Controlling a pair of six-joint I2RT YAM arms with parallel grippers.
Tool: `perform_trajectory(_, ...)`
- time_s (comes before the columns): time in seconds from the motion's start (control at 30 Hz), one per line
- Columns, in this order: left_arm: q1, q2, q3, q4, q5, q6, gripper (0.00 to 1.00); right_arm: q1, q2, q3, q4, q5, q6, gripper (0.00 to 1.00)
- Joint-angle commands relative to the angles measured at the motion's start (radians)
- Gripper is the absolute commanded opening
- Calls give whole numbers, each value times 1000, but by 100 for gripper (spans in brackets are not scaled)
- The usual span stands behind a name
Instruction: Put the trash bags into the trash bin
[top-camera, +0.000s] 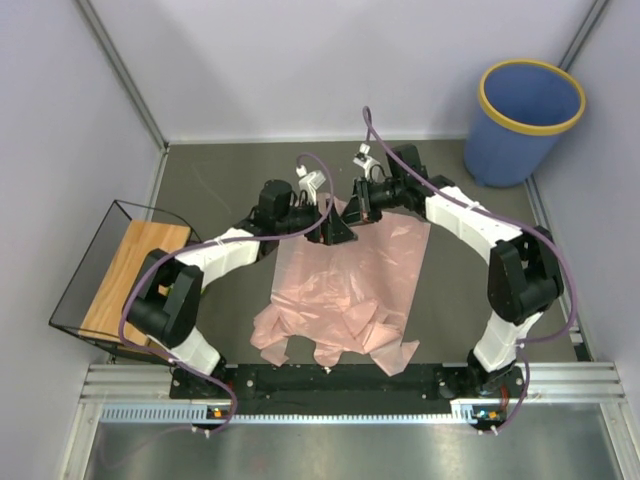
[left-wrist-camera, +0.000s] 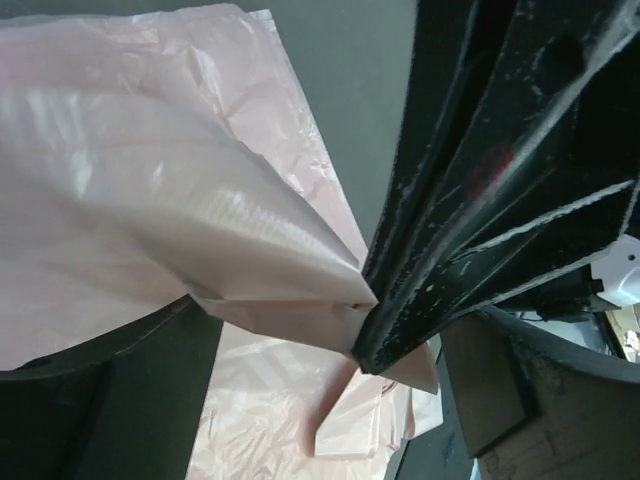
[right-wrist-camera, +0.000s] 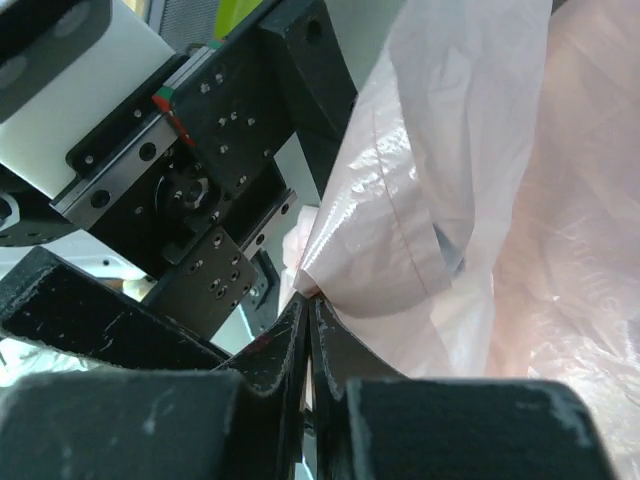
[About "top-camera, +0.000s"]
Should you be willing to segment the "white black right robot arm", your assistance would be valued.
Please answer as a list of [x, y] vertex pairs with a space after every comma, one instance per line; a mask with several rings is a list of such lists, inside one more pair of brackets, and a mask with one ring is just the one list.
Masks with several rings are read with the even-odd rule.
[[429, 176], [413, 144], [387, 153], [387, 169], [369, 151], [363, 143], [354, 156], [364, 174], [353, 183], [342, 220], [372, 224], [385, 211], [403, 208], [444, 228], [485, 261], [491, 315], [468, 354], [463, 387], [481, 396], [492, 394], [513, 368], [517, 345], [564, 291], [558, 260], [547, 245], [549, 231], [536, 227], [528, 233], [485, 216], [484, 207], [451, 180]]

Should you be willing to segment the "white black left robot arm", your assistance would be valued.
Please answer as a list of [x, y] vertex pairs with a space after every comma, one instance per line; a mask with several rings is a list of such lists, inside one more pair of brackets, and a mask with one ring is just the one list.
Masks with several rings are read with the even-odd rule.
[[331, 200], [319, 208], [308, 194], [297, 196], [289, 183], [270, 180], [250, 214], [224, 234], [171, 254], [162, 249], [147, 254], [121, 323], [193, 373], [192, 384], [203, 395], [216, 396], [226, 387], [226, 360], [196, 327], [201, 294], [213, 281], [261, 261], [283, 239], [295, 236], [326, 246], [357, 239]]

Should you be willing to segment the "pink plastic trash bag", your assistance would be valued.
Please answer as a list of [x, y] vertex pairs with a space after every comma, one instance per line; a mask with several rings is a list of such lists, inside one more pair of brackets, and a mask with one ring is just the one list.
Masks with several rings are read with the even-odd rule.
[[404, 333], [429, 240], [427, 223], [387, 212], [336, 246], [303, 237], [281, 242], [269, 305], [255, 316], [251, 344], [281, 366], [294, 336], [314, 342], [325, 369], [346, 353], [367, 355], [388, 376], [418, 349]]

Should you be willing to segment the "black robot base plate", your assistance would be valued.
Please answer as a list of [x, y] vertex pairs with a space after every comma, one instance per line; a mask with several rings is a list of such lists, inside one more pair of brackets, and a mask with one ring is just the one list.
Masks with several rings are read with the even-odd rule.
[[329, 370], [312, 364], [240, 364], [223, 382], [245, 415], [392, 415], [448, 413], [451, 400], [478, 399], [504, 406], [524, 387], [513, 368], [493, 385], [478, 386], [465, 364], [411, 364], [395, 376], [373, 364], [342, 364]]

